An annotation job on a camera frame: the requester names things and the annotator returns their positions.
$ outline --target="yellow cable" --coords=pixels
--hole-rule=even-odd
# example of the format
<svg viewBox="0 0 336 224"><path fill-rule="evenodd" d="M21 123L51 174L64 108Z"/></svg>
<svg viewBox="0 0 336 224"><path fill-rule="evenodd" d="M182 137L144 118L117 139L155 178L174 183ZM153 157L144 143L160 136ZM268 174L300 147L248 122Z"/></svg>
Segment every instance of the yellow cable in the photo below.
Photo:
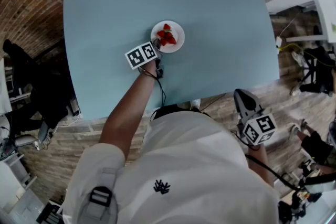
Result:
<svg viewBox="0 0 336 224"><path fill-rule="evenodd" d="M319 59L317 59L314 55L312 55L312 54L306 52L304 49L302 49L299 45L297 45L297 44L295 44L295 43L288 44L288 45L284 46L283 48L278 48L278 49L279 49L279 51L283 51L284 49L286 49L286 48L289 47L289 46L296 46L296 47L298 47L300 50L303 51L303 53L310 55L311 57L313 57L314 59L318 60L321 64L323 64L323 65L325 65L325 66L327 66L327 67L336 67L336 66L330 66L330 65L327 65L327 64L324 63L324 62L321 62L321 61L320 61Z"/></svg>

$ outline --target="red strawberry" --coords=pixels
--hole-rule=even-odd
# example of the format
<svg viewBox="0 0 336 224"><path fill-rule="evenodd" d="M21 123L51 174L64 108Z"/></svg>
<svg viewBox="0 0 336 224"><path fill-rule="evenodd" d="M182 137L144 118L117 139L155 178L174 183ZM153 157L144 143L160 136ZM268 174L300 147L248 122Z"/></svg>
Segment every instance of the red strawberry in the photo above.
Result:
<svg viewBox="0 0 336 224"><path fill-rule="evenodd" d="M168 41L165 38L161 38L160 42L161 42L161 45L164 46L167 44Z"/></svg>
<svg viewBox="0 0 336 224"><path fill-rule="evenodd" d="M175 40L175 38L170 38L170 39L168 39L168 43L170 43L170 44L176 44L176 40Z"/></svg>
<svg viewBox="0 0 336 224"><path fill-rule="evenodd" d="M165 31L161 30L156 33L159 37L164 37Z"/></svg>
<svg viewBox="0 0 336 224"><path fill-rule="evenodd" d="M166 39L170 39L170 38L172 38L172 37L173 37L173 34L170 33L170 32L167 32L167 33L164 35L164 38L166 38Z"/></svg>
<svg viewBox="0 0 336 224"><path fill-rule="evenodd" d="M170 26L168 24L164 24L163 29L164 30L170 30Z"/></svg>

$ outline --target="sneaker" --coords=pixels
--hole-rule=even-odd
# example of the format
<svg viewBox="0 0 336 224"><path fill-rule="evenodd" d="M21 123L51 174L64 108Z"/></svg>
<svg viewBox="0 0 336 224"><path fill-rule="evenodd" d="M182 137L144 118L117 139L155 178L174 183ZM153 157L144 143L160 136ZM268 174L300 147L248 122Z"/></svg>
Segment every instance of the sneaker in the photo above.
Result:
<svg viewBox="0 0 336 224"><path fill-rule="evenodd" d="M292 57L299 64L300 67L303 67L303 65L305 64L305 59L302 54L297 54L295 51L292 51Z"/></svg>
<svg viewBox="0 0 336 224"><path fill-rule="evenodd" d="M296 132L299 130L300 130L299 127L296 124L294 124L292 128L290 129L288 140L294 141L296 138Z"/></svg>
<svg viewBox="0 0 336 224"><path fill-rule="evenodd" d="M301 85L302 85L302 83L298 83L293 89L291 89L290 95L291 96L296 96L296 95L300 94L301 93L301 91L300 91L300 86Z"/></svg>
<svg viewBox="0 0 336 224"><path fill-rule="evenodd" d="M301 127L301 131L303 131L304 129L306 129L306 126L308 125L308 122L306 122L305 119L303 119L301 121L300 127Z"/></svg>
<svg viewBox="0 0 336 224"><path fill-rule="evenodd" d="M201 106L201 100L200 99L196 99L196 100L193 100L193 101L190 101L190 109L198 109L199 110L199 107Z"/></svg>

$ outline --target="t-shirt sleeve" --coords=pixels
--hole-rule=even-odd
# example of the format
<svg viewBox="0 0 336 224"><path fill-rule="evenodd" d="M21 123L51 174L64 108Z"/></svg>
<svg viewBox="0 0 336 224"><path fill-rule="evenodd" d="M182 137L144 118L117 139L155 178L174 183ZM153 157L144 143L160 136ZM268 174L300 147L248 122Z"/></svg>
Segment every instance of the t-shirt sleeve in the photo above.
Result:
<svg viewBox="0 0 336 224"><path fill-rule="evenodd" d="M123 152L114 145L100 143L84 150L68 185L63 203L64 222L71 223L77 203L82 202L80 197L97 187L103 169L112 168L117 171L124 164Z"/></svg>

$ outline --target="plate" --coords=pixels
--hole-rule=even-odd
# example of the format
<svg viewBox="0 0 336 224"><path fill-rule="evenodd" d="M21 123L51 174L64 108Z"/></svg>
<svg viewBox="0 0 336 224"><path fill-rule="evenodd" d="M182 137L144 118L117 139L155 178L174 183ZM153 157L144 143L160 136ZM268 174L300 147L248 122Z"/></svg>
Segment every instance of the plate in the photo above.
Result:
<svg viewBox="0 0 336 224"><path fill-rule="evenodd" d="M171 54L179 50L184 43L184 31L182 27L172 20L163 20L162 22L157 23L151 32L151 41L153 42L157 38L161 39L156 33L163 30L164 24L168 24L171 28L171 33L176 40L176 44L167 43L165 46L161 46L160 51L165 52L166 54Z"/></svg>

